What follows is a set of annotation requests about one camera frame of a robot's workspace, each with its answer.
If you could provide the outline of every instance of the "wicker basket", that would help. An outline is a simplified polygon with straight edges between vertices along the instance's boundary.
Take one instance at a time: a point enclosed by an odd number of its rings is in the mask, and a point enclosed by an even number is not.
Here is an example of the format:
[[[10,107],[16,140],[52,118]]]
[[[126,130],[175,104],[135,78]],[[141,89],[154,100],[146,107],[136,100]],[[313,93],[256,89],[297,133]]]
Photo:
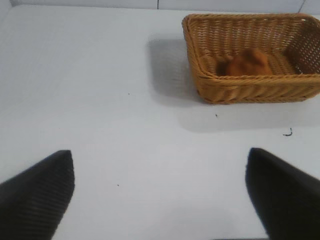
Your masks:
[[[320,92],[320,21],[306,14],[191,14],[182,21],[199,95],[213,104],[303,101]],[[246,48],[268,56],[273,75],[226,76]]]

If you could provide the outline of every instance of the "orange object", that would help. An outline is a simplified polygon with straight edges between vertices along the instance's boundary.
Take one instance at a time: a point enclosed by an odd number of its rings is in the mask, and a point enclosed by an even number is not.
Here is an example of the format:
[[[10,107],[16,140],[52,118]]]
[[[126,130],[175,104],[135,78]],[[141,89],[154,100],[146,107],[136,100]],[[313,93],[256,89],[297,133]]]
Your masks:
[[[191,14],[182,26],[194,83],[208,103],[297,102],[320,93],[320,21],[310,15]],[[248,48],[267,55],[272,74],[227,75],[230,58]]]
[[[247,48],[236,55],[226,67],[226,75],[272,75],[268,56],[258,48]]]

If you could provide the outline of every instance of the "white wall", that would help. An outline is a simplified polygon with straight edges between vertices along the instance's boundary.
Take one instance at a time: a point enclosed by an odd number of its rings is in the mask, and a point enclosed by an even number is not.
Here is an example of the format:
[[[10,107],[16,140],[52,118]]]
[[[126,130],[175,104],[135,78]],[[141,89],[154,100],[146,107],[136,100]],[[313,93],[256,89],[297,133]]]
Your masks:
[[[137,9],[157,9],[158,5],[158,0],[11,0],[11,2],[13,5],[34,4]]]
[[[306,0],[301,12],[307,14],[320,14],[320,0]]]
[[[10,0],[0,0],[0,23],[6,17],[9,9],[11,8]]]
[[[303,2],[304,0],[159,0],[159,9],[243,13],[296,13]]]

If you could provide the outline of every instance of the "white surface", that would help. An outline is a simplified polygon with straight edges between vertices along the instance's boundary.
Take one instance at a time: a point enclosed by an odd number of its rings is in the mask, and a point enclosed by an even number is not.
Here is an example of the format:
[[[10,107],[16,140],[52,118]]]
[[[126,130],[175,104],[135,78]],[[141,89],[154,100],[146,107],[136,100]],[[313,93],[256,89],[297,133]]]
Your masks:
[[[54,240],[265,237],[245,186],[249,149],[320,177],[320,96],[203,103],[189,13],[29,5],[0,26],[0,182],[72,150],[76,187]]]
[[[301,12],[307,14],[320,14],[320,1],[306,0],[301,9]]]
[[[12,0],[12,3],[14,6],[20,4],[33,4],[56,6],[157,9],[158,0]]]
[[[11,8],[10,0],[0,0],[0,24],[6,17],[9,9]]]
[[[303,0],[159,0],[159,9],[296,13]]]

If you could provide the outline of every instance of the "small debris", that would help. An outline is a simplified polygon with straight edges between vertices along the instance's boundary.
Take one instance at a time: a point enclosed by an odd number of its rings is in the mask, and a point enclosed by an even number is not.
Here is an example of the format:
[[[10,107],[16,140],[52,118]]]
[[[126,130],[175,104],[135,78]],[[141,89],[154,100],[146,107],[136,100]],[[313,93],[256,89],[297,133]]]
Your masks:
[[[290,127],[290,133],[289,134],[282,134],[283,136],[286,136],[286,137],[290,137],[292,135],[292,127]]]

